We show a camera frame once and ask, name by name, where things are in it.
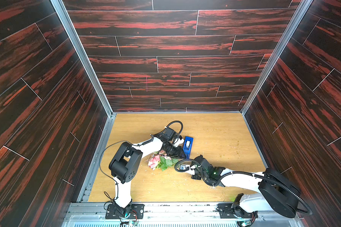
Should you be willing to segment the pink artificial flower bouquet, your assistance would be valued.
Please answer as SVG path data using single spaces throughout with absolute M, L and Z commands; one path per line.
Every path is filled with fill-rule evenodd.
M 155 170 L 157 168 L 162 171 L 174 166 L 180 159 L 171 158 L 165 151 L 161 150 L 159 152 L 153 153 L 148 160 L 148 166 Z

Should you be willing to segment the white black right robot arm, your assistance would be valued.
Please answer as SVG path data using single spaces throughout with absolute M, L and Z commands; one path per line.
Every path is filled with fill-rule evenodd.
M 271 168 L 257 173 L 235 171 L 214 167 L 200 155 L 187 165 L 186 173 L 212 187 L 238 187 L 253 191 L 251 195 L 240 194 L 235 199 L 233 210 L 239 217 L 256 211 L 274 211 L 286 218 L 294 218 L 297 213 L 313 214 L 311 207 L 302 199 L 300 188 Z

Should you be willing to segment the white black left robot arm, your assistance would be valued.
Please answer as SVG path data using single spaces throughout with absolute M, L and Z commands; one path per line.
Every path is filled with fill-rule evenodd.
M 142 158 L 151 155 L 150 168 L 166 170 L 187 157 L 181 146 L 184 143 L 181 136 L 182 130 L 183 123 L 173 121 L 144 142 L 131 144 L 128 141 L 122 141 L 109 164 L 111 171 L 109 178 L 115 181 L 116 189 L 115 197 L 111 199 L 111 202 L 121 216 L 126 217 L 130 213 L 131 181 L 138 171 Z

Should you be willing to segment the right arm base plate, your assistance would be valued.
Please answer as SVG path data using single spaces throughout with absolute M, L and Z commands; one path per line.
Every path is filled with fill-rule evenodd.
M 255 220 L 258 217 L 258 213 L 248 213 L 244 211 L 239 205 L 233 205 L 233 203 L 219 203 L 216 207 L 220 218 L 238 218 L 238 219 L 250 219 Z

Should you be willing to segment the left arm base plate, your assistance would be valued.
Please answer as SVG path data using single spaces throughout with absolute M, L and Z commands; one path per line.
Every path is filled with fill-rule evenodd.
M 143 219 L 145 205 L 141 203 L 131 203 L 125 208 L 117 204 L 109 204 L 105 219 Z

